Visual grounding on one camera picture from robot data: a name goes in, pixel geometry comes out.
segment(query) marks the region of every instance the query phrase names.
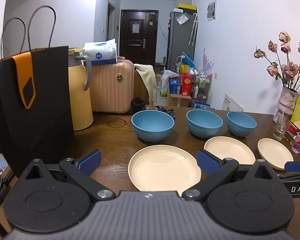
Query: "dark brown door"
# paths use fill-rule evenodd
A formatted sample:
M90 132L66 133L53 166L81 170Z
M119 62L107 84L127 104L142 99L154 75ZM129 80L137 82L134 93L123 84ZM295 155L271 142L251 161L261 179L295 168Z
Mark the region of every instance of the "dark brown door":
M122 10L120 56L133 63L155 65L158 11Z

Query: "pink suitcase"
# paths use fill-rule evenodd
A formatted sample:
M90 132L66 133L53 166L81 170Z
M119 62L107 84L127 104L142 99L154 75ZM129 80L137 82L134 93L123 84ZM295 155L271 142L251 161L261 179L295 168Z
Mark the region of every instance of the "pink suitcase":
M117 64L93 65L90 85L94 112L123 114L133 99L134 65L119 59Z

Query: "black paper bag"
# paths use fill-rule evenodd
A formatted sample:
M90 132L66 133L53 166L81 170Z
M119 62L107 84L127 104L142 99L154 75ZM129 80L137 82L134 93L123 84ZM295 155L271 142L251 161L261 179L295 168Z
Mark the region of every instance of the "black paper bag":
M13 58L0 60L0 147L16 176L34 158L58 163L66 157L64 151L74 135L68 47L49 45L30 51L32 75L23 87L20 73L24 66L17 70Z

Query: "black cup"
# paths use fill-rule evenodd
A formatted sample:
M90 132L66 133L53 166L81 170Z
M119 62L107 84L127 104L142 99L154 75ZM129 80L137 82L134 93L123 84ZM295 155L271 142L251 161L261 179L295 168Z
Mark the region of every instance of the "black cup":
M146 102L140 98L134 98L132 100L132 112L133 114L138 113L146 109Z

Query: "blue gripper pad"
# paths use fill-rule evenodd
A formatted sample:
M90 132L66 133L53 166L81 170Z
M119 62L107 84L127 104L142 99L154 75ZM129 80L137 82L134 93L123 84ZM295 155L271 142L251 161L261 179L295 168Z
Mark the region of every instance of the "blue gripper pad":
M101 152L96 149L76 160L75 166L90 176L101 164Z
M300 162L287 162L284 169L286 171L300 171Z
M224 161L206 150L199 150L197 152L197 164L209 176L220 169L224 165Z

